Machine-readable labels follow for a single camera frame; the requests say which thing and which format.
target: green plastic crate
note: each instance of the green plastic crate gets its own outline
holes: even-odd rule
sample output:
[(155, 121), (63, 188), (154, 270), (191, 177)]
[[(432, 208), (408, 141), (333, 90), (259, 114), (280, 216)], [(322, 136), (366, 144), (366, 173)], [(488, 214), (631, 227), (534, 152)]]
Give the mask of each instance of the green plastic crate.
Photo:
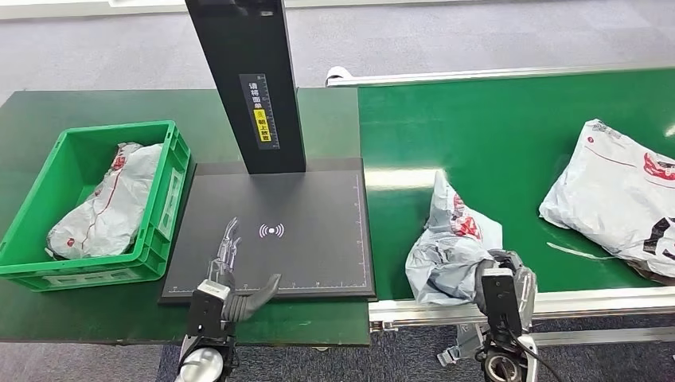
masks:
[[(128, 253), (54, 260), (47, 232), (103, 179), (117, 144), (164, 143), (135, 244)], [(0, 277), (34, 291), (160, 279), (166, 271), (190, 150), (173, 121), (69, 129), (61, 133), (0, 242)]]

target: gray plastic bag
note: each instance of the gray plastic bag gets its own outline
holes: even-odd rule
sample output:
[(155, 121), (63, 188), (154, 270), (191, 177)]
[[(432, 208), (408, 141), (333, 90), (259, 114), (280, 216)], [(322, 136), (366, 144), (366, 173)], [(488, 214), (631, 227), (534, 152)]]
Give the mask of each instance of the gray plastic bag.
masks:
[(476, 266), (501, 249), (501, 225), (470, 209), (436, 172), (429, 220), (413, 244), (405, 274), (419, 303), (459, 305), (475, 296)]

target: yellow warning label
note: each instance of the yellow warning label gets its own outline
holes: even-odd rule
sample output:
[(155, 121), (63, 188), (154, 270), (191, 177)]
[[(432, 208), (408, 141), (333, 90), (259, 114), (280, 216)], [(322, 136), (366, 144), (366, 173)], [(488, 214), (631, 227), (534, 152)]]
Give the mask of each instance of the yellow warning label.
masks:
[(253, 109), (253, 116), (256, 117), (256, 125), (258, 126), (258, 134), (260, 134), (261, 142), (270, 142), (270, 127), (267, 125), (267, 116), (264, 109)]

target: black pad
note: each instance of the black pad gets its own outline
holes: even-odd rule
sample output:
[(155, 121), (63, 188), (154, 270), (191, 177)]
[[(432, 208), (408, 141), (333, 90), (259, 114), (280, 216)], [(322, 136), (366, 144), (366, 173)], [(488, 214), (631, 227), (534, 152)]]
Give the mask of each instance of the black pad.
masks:
[(197, 164), (160, 303), (189, 302), (235, 216), (238, 294), (280, 273), (280, 298), (374, 297), (363, 165), (354, 158), (258, 175), (241, 164)]

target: crumpled plastic bag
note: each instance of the crumpled plastic bag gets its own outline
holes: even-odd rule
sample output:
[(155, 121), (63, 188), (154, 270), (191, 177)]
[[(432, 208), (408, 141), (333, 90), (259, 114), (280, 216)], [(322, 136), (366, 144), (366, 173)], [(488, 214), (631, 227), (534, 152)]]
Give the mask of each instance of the crumpled plastic bag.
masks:
[(138, 233), (161, 153), (161, 143), (120, 143), (103, 181), (49, 231), (47, 253), (55, 259), (124, 253)]
[(405, 274), (418, 303), (459, 305), (476, 294), (476, 266), (501, 249), (501, 224), (470, 209), (437, 171), (429, 220), (405, 262)]
[(574, 154), (539, 207), (638, 273), (675, 278), (675, 161), (599, 119), (583, 125)]

